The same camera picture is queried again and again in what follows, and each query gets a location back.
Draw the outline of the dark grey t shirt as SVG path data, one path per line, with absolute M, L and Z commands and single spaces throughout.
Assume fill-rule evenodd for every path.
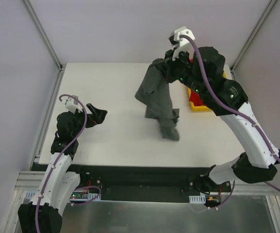
M 176 129 L 179 109 L 173 108 L 165 75 L 166 69 L 158 70 L 150 64 L 135 98 L 146 105 L 145 117 L 158 121 L 162 138 L 179 141 L 180 136 Z

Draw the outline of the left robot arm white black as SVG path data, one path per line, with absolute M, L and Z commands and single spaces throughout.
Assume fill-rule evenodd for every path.
M 70 104 L 67 111 L 56 118 L 56 132 L 51 145 L 50 162 L 36 193 L 29 203 L 21 204 L 18 218 L 24 233 L 58 233 L 62 215 L 74 191 L 87 184 L 86 175 L 69 171 L 78 148 L 77 138 L 86 128 L 102 124 L 107 115 L 88 103 Z

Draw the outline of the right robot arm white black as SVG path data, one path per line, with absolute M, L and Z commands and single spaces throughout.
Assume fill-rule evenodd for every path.
M 201 47 L 193 56 L 181 52 L 175 60 L 169 50 L 155 59 L 145 78 L 150 82 L 145 94 L 155 97 L 148 104 L 147 115 L 157 119 L 167 137 L 176 131 L 177 116 L 170 100 L 169 84 L 179 81 L 197 92 L 203 103 L 232 130 L 244 152 L 234 160 L 213 165 L 197 178 L 196 190 L 208 194 L 227 181 L 269 183 L 277 174 L 280 149 L 276 148 L 257 123 L 248 97 L 240 84 L 223 76 L 225 57 L 213 47 Z

